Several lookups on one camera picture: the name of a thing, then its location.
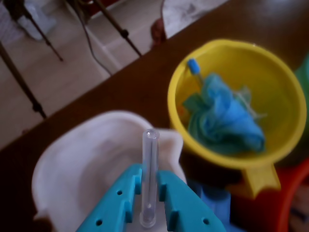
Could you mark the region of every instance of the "blue cloth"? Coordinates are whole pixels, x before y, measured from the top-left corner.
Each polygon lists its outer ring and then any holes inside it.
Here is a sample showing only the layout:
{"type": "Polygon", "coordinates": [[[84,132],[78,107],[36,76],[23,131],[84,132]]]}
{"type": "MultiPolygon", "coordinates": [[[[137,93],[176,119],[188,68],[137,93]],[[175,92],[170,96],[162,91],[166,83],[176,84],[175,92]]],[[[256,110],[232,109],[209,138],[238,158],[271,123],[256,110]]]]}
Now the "blue cloth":
{"type": "Polygon", "coordinates": [[[263,131],[217,74],[183,105],[191,113],[189,133],[208,149],[222,154],[264,150],[263,131]]]}

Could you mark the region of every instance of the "white basin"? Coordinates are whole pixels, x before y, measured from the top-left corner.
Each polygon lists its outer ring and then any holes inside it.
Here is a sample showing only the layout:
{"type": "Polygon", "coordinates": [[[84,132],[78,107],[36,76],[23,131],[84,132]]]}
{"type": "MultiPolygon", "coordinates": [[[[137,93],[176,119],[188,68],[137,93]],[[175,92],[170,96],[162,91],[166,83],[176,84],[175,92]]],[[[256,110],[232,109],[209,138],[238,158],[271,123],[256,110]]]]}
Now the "white basin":
{"type": "MultiPolygon", "coordinates": [[[[34,219],[49,220],[54,231],[73,232],[120,174],[142,163],[142,133],[152,125],[139,115],[113,111],[101,114],[53,142],[40,157],[32,177],[37,208],[34,219]]],[[[159,169],[171,170],[185,181],[179,165],[181,136],[158,130],[159,169]]],[[[127,232],[143,231],[139,224],[141,196],[136,196],[133,223],[127,232]]],[[[156,224],[149,232],[166,232],[164,204],[157,204],[156,224]]]]}

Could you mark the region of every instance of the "tripod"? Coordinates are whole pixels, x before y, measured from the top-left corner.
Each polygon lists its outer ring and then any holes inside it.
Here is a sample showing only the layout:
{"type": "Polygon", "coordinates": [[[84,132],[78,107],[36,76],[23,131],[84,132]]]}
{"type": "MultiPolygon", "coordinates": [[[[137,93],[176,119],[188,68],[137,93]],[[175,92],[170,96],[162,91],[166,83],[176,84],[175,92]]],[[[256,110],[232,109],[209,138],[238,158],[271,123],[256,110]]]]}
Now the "tripod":
{"type": "Polygon", "coordinates": [[[24,0],[16,0],[16,7],[18,7],[18,10],[20,10],[20,12],[22,14],[25,15],[25,17],[27,19],[29,19],[31,21],[31,23],[34,25],[34,27],[36,28],[36,30],[40,33],[40,35],[43,37],[43,39],[45,40],[47,46],[49,46],[52,51],[56,54],[56,56],[59,58],[60,61],[63,61],[63,58],[59,55],[59,53],[56,51],[56,49],[53,47],[52,43],[48,40],[48,38],[46,37],[46,35],[43,33],[43,31],[40,29],[39,25],[34,21],[32,15],[29,13],[29,11],[27,10],[27,8],[24,5],[24,0]]]}
{"type": "Polygon", "coordinates": [[[13,77],[15,78],[15,80],[18,82],[19,86],[22,88],[23,92],[26,94],[26,96],[29,98],[29,100],[32,102],[32,109],[35,112],[39,112],[40,115],[46,119],[47,116],[41,106],[41,104],[36,100],[35,96],[33,95],[33,93],[31,92],[31,90],[29,89],[28,85],[26,84],[25,80],[23,79],[22,75],[19,73],[18,69],[16,68],[16,66],[14,65],[14,63],[12,62],[9,54],[6,52],[6,50],[4,49],[1,41],[0,41],[0,56],[2,57],[4,63],[7,65],[7,67],[9,68],[9,70],[11,71],[11,73],[13,74],[13,77]]]}
{"type": "Polygon", "coordinates": [[[119,34],[124,38],[127,43],[132,47],[132,49],[139,55],[142,56],[138,48],[133,44],[133,42],[129,39],[129,32],[126,29],[122,29],[121,26],[117,23],[114,17],[106,10],[105,6],[102,4],[100,0],[93,0],[93,2],[100,8],[101,12],[104,16],[109,20],[109,22],[114,26],[114,28],[119,32],[119,34]]]}

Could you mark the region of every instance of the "wooden table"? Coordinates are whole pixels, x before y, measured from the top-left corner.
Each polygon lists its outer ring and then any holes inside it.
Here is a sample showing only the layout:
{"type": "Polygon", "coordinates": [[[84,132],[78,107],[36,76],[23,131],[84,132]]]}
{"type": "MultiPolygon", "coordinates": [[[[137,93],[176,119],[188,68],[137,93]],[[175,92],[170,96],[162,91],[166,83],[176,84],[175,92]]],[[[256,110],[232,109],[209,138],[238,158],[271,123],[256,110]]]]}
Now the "wooden table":
{"type": "MultiPolygon", "coordinates": [[[[68,130],[116,109],[135,112],[154,126],[167,128],[169,81],[188,53],[217,38],[249,41],[296,69],[309,51],[308,25],[308,0],[230,0],[153,49],[0,152],[2,224],[10,226],[9,231],[43,231],[32,223],[36,213],[32,173],[42,152],[68,130]]],[[[204,161],[182,156],[187,175],[207,177],[204,161]]]]}

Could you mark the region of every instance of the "hole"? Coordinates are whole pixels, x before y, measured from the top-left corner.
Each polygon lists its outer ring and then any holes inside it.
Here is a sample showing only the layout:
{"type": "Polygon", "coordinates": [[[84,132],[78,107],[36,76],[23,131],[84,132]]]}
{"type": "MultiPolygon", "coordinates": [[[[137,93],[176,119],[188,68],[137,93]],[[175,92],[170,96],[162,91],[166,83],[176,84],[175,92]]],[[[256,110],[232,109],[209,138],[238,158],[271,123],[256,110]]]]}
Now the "hole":
{"type": "Polygon", "coordinates": [[[103,221],[102,221],[101,219],[99,219],[99,220],[96,221],[96,225],[97,225],[97,226],[102,225],[102,223],[103,223],[103,221]]]}
{"type": "Polygon", "coordinates": [[[205,225],[209,225],[209,221],[208,221],[208,219],[203,219],[203,223],[205,224],[205,225]]]}

